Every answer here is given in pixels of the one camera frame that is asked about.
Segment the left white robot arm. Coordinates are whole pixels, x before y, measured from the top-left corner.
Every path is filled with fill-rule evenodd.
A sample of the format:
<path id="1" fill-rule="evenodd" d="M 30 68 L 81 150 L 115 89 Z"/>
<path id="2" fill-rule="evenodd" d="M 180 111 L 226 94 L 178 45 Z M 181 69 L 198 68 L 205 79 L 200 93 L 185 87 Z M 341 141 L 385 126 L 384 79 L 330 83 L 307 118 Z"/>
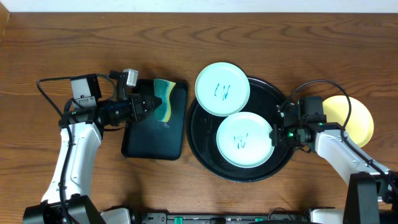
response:
<path id="1" fill-rule="evenodd" d="M 123 121 L 140 121 L 162 100 L 153 94 L 135 93 L 116 101 L 96 96 L 72 98 L 60 120 L 62 144 L 52 181 L 39 205 L 27 207 L 24 223 L 132 223 L 127 207 L 99 212 L 90 199 L 96 153 L 104 127 Z"/>

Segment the yellow round plate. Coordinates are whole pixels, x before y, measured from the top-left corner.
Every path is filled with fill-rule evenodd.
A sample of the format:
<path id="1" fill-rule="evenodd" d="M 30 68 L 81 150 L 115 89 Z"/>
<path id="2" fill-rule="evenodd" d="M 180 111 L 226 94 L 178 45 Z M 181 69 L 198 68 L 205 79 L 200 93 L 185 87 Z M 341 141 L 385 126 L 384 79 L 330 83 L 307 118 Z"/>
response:
<path id="1" fill-rule="evenodd" d="M 346 132 L 359 147 L 365 146 L 372 138 L 374 121 L 369 110 L 362 102 L 349 98 L 351 115 L 346 125 Z M 344 95 L 331 96 L 323 101 L 323 111 L 329 123 L 337 122 L 343 125 L 348 115 L 349 105 Z"/>

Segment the green and yellow sponge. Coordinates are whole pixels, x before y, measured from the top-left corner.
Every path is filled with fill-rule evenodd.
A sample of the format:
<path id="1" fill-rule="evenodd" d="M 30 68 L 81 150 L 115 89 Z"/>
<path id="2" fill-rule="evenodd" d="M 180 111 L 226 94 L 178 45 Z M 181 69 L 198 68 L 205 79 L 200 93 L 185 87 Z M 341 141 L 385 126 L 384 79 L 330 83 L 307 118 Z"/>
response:
<path id="1" fill-rule="evenodd" d="M 154 79 L 154 95 L 162 100 L 154 110 L 156 120 L 167 123 L 170 120 L 172 109 L 170 95 L 176 83 L 164 79 Z"/>

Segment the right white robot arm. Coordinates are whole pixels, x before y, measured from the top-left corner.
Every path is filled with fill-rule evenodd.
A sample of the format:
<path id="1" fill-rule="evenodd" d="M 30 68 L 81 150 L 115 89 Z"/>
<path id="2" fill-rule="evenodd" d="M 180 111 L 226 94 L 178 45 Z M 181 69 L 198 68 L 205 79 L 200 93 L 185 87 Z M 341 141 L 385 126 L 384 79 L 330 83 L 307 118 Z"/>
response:
<path id="1" fill-rule="evenodd" d="M 355 141 L 355 131 L 367 138 L 373 128 L 362 103 L 349 96 L 310 96 L 285 101 L 277 110 L 284 121 L 270 133 L 273 146 L 307 146 L 348 186 L 344 209 L 311 208 L 309 223 L 397 223 L 397 173 Z"/>

